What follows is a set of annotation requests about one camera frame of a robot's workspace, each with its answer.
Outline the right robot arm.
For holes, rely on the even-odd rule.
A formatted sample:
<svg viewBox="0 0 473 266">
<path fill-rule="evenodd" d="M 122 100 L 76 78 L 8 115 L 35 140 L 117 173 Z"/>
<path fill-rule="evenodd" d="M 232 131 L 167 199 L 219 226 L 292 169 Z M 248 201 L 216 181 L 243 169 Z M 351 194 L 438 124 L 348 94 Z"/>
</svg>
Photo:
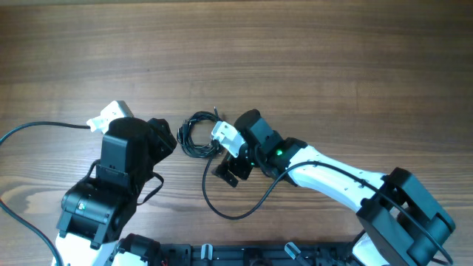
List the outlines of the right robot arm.
<svg viewBox="0 0 473 266">
<path fill-rule="evenodd" d="M 283 138 L 256 109 L 234 124 L 218 120 L 211 142 L 226 149 L 214 175 L 236 186 L 254 168 L 318 191 L 354 211 L 363 230 L 349 256 L 361 265 L 452 265 L 444 248 L 455 223 L 419 179 L 403 168 L 390 174 L 334 160 L 303 140 Z"/>
</svg>

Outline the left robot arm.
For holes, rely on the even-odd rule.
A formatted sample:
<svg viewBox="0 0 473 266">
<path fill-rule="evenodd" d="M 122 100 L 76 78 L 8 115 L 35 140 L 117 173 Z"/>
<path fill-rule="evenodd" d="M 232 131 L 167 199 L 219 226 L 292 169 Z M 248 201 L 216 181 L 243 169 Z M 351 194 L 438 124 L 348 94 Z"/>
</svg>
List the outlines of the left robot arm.
<svg viewBox="0 0 473 266">
<path fill-rule="evenodd" d="M 106 265 L 126 223 L 144 204 L 145 184 L 162 177 L 154 167 L 176 148 L 164 119 L 122 117 L 103 135 L 101 156 L 61 200 L 55 265 Z"/>
</svg>

